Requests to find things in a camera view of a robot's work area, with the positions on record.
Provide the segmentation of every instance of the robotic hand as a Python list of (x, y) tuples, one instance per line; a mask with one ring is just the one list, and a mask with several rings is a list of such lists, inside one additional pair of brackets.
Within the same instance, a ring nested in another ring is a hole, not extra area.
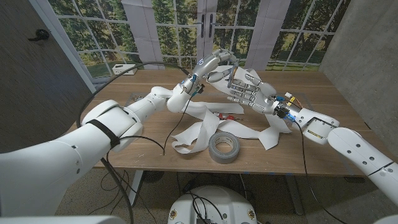
[(230, 92), (234, 96), (227, 99), (242, 105), (250, 106), (254, 111), (262, 114), (272, 114), (274, 112), (276, 90), (268, 83), (262, 82), (260, 79), (246, 74), (246, 79), (253, 85), (246, 84), (241, 80), (233, 80)]
[[(223, 72), (211, 72), (220, 62), (230, 61), (233, 67)], [(218, 49), (213, 53), (202, 58), (192, 71), (192, 74), (177, 84), (173, 89), (173, 96), (167, 101), (167, 109), (173, 113), (178, 113), (185, 106), (185, 103), (197, 93), (203, 92), (205, 87), (200, 82), (207, 80), (210, 83), (218, 82), (222, 78), (229, 75), (228, 86), (231, 82), (236, 70), (239, 67), (239, 59), (237, 59), (233, 52), (226, 49)]]

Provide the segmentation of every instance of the gray wall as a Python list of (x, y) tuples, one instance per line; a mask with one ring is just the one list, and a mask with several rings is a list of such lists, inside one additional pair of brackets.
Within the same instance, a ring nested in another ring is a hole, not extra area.
[(320, 71), (398, 156), (398, 1), (352, 0)]

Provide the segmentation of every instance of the white object on windowsill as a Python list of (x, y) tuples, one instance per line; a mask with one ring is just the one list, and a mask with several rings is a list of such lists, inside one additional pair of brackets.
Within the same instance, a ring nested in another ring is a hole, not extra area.
[[(126, 69), (132, 68), (134, 66), (136, 66), (136, 64), (116, 64), (112, 68), (112, 71), (115, 75), (118, 75), (118, 74), (122, 73), (123, 71), (125, 71)], [(126, 72), (124, 75), (133, 75), (136, 72), (137, 72), (137, 69), (135, 68), (131, 71)]]

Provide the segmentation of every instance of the silver duct tape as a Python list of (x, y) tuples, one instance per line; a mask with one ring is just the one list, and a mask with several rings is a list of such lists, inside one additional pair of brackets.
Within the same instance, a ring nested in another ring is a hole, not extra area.
[[(219, 143), (229, 144), (232, 148), (229, 152), (221, 152), (216, 148)], [(229, 164), (233, 162), (239, 153), (241, 147), (238, 138), (228, 132), (214, 133), (209, 140), (209, 154), (210, 157), (219, 164)]]

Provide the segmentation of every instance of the wooden table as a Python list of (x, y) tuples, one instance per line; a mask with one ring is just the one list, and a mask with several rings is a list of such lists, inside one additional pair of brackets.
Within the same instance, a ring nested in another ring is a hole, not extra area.
[[(349, 105), (327, 77), (320, 72), (258, 72), (264, 82), (274, 86), (280, 95), (290, 92), (295, 95), (305, 108), (327, 114), (340, 121), (340, 126), (357, 131), (365, 140), (382, 151), (393, 160), (397, 160), (383, 145), (379, 138), (370, 130), (357, 112)], [(145, 96), (153, 86), (162, 86), (171, 90), (176, 83), (184, 79), (180, 70), (139, 70), (134, 76), (123, 76), (107, 86), (88, 110), (105, 100), (116, 100), (124, 106), (132, 96)], [(193, 101), (230, 103), (224, 93), (205, 84), (205, 91), (193, 97)], [(269, 127), (264, 115), (244, 106), (245, 114), (237, 114), (242, 124), (256, 131)], [(153, 114), (145, 123), (143, 136), (155, 139), (164, 144), (168, 133), (174, 128), (181, 113), (163, 110)], [(186, 114), (173, 134), (178, 134), (193, 123), (200, 121)], [(175, 151), (169, 138), (166, 155), (162, 150), (145, 139), (138, 139), (125, 150), (111, 152), (109, 160), (112, 165), (120, 168), (138, 170), (166, 170), (185, 172), (233, 172), (245, 174), (304, 174), (301, 136), (298, 131), (281, 134), (279, 144), (266, 151), (259, 140), (239, 139), (241, 149), (238, 158), (231, 164), (218, 164), (213, 161), (208, 150), (194, 154), (182, 155)], [(329, 176), (361, 176), (363, 173), (352, 163), (337, 153), (329, 145), (321, 146), (305, 139), (307, 169), (310, 175)]]

